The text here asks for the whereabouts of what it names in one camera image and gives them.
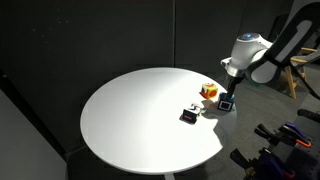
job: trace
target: chair leg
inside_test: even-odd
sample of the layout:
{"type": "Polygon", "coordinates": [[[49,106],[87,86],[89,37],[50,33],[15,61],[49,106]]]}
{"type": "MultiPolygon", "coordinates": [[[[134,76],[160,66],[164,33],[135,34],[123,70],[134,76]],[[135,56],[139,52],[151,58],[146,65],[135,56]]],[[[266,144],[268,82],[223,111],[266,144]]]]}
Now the chair leg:
{"type": "Polygon", "coordinates": [[[291,68],[289,66],[285,67],[285,73],[286,73],[287,81],[288,81],[289,88],[290,88],[290,96],[293,99],[296,99],[297,98],[296,97],[296,91],[294,90],[295,85],[293,83],[293,77],[292,77],[292,74],[291,74],[291,68]]]}
{"type": "Polygon", "coordinates": [[[305,81],[307,81],[306,70],[304,69],[304,67],[301,68],[301,76],[305,81]]]}

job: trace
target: tabletop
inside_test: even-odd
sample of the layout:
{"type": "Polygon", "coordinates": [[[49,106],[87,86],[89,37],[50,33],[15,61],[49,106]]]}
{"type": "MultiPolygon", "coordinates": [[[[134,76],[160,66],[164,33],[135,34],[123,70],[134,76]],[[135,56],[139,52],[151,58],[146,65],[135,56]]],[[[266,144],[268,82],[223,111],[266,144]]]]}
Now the tabletop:
{"type": "Polygon", "coordinates": [[[99,88],[81,114],[81,133],[106,163],[133,173],[166,174],[195,167],[218,153],[235,127],[237,113],[204,99],[202,74],[178,68],[150,68],[117,77],[99,88]],[[181,121],[197,103],[207,110],[195,124],[181,121]]]}

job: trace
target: black object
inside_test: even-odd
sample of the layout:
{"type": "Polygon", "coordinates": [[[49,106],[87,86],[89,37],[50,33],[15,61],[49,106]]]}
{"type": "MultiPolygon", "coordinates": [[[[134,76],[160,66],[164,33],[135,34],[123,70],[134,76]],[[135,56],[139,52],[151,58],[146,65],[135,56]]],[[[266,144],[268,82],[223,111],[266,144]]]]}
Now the black object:
{"type": "Polygon", "coordinates": [[[272,134],[263,124],[259,124],[254,132],[262,138],[265,138],[270,144],[278,145],[280,138],[272,134]]]}
{"type": "Polygon", "coordinates": [[[199,112],[197,112],[197,108],[199,107],[194,106],[194,109],[184,109],[182,114],[182,120],[191,124],[196,123],[201,112],[200,110],[199,112]]]}
{"type": "Polygon", "coordinates": [[[266,51],[261,61],[255,61],[250,64],[250,66],[246,70],[247,78],[249,78],[249,80],[252,80],[250,74],[260,66],[264,65],[265,62],[271,62],[272,60],[277,60],[278,62],[278,60],[281,60],[281,62],[278,62],[279,65],[277,65],[278,67],[270,81],[278,79],[282,69],[279,66],[289,65],[290,58],[294,54],[296,54],[298,50],[300,50],[305,41],[310,38],[310,36],[320,26],[320,19],[318,18],[319,11],[320,2],[310,3],[301,8],[291,19],[285,29],[281,32],[280,36],[275,40],[272,46],[266,51]],[[297,36],[297,34],[299,34],[299,31],[304,33],[301,34],[301,37],[297,36]],[[278,57],[280,53],[283,57],[281,57],[281,59],[276,59],[276,57],[278,57]]]}
{"type": "Polygon", "coordinates": [[[316,31],[316,40],[314,41],[314,46],[313,49],[318,49],[319,45],[320,45],[320,28],[316,31]]]}
{"type": "Polygon", "coordinates": [[[306,118],[309,118],[315,122],[320,123],[320,114],[311,112],[309,110],[306,109],[299,109],[298,110],[298,116],[304,116],[306,118]]]}
{"type": "Polygon", "coordinates": [[[289,66],[292,70],[292,72],[298,76],[300,78],[300,80],[302,81],[302,83],[306,86],[306,88],[308,89],[309,93],[316,99],[320,100],[320,96],[309,86],[309,84],[304,80],[304,78],[301,76],[301,74],[298,72],[298,70],[291,64],[289,63],[289,66]]]}
{"type": "Polygon", "coordinates": [[[290,180],[294,179],[295,171],[288,167],[275,154],[263,148],[259,151],[261,154],[258,159],[247,160],[238,149],[230,153],[230,158],[245,169],[244,179],[258,180],[290,180]]]}
{"type": "Polygon", "coordinates": [[[289,17],[289,13],[285,13],[285,14],[278,15],[275,18],[270,30],[270,34],[267,39],[268,41],[273,42],[279,37],[281,31],[284,28],[284,25],[286,24],[288,17],[289,17]]]}
{"type": "Polygon", "coordinates": [[[241,83],[243,80],[243,77],[233,77],[228,75],[227,80],[229,81],[228,88],[227,88],[227,94],[225,96],[226,100],[229,100],[232,98],[234,90],[236,89],[236,85],[241,83]]]}
{"type": "Polygon", "coordinates": [[[290,144],[292,146],[294,146],[296,143],[300,143],[306,147],[311,146],[311,143],[308,141],[308,139],[306,137],[303,137],[298,132],[296,132],[294,129],[291,129],[290,127],[288,127],[286,125],[282,125],[279,128],[279,131],[283,133],[282,134],[283,139],[291,141],[290,144]]]}
{"type": "Polygon", "coordinates": [[[227,93],[220,93],[218,102],[219,110],[230,112],[234,104],[234,96],[227,98],[227,93]]]}
{"type": "Polygon", "coordinates": [[[291,122],[286,122],[285,126],[289,127],[290,129],[292,129],[293,131],[298,133],[303,138],[307,138],[306,135],[300,130],[300,128],[296,124],[291,123],[291,122]]]}
{"type": "Polygon", "coordinates": [[[308,136],[312,142],[312,148],[297,145],[285,159],[285,164],[296,172],[296,180],[319,180],[320,161],[319,139],[308,136]]]}

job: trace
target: orange object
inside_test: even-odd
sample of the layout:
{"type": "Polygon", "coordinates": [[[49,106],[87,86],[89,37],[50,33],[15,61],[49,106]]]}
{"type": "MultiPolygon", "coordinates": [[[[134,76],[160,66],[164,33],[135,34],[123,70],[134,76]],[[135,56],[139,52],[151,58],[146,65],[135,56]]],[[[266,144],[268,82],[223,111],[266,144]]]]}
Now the orange object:
{"type": "Polygon", "coordinates": [[[296,142],[297,142],[298,144],[304,146],[304,147],[307,147],[307,148],[311,147],[311,143],[310,143],[310,142],[309,142],[308,144],[306,144],[306,143],[300,141],[299,139],[297,139],[296,142]]]}
{"type": "Polygon", "coordinates": [[[203,84],[200,94],[205,99],[213,98],[218,94],[218,87],[213,83],[203,84]]]}

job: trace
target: black cable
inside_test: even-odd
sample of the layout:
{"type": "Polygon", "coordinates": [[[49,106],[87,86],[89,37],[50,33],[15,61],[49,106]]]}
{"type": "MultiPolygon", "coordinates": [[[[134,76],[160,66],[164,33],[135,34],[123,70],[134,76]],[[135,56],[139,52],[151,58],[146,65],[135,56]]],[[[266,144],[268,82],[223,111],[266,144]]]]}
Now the black cable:
{"type": "Polygon", "coordinates": [[[318,29],[318,31],[316,32],[316,40],[315,40],[315,44],[313,46],[313,49],[318,49],[319,45],[320,45],[320,29],[318,29]]]}
{"type": "Polygon", "coordinates": [[[293,73],[295,75],[297,75],[301,81],[303,82],[303,84],[307,87],[307,89],[309,90],[309,93],[316,99],[320,100],[320,96],[314,92],[314,90],[309,86],[309,84],[304,80],[304,78],[301,76],[301,74],[298,72],[298,70],[292,65],[292,63],[289,63],[289,66],[291,68],[291,71],[293,71],[293,73]]]}

